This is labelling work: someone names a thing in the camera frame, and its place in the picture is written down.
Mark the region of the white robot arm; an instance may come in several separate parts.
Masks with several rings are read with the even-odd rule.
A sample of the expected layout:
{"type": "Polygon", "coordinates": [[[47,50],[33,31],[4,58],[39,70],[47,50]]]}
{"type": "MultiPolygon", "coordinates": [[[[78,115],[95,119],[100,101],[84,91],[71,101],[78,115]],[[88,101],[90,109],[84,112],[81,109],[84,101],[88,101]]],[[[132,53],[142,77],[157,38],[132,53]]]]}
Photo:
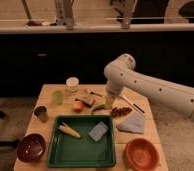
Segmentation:
{"type": "Polygon", "coordinates": [[[194,122],[194,88],[140,74],[134,70],[135,66],[135,59],[130,54],[122,54],[105,66],[109,96],[119,96],[123,88],[128,88],[194,122]]]}

